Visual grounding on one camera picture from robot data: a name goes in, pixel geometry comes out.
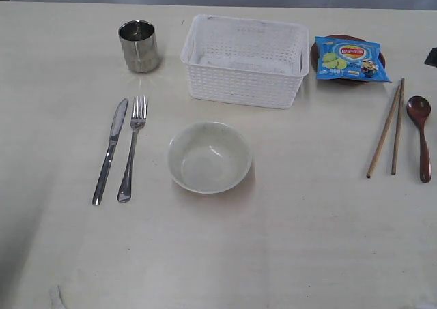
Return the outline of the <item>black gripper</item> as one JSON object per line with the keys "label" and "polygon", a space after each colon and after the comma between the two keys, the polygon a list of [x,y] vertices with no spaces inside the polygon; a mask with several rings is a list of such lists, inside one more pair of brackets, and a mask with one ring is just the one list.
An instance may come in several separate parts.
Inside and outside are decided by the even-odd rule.
{"label": "black gripper", "polygon": [[425,65],[428,66],[437,66],[437,48],[432,48],[424,61]]}

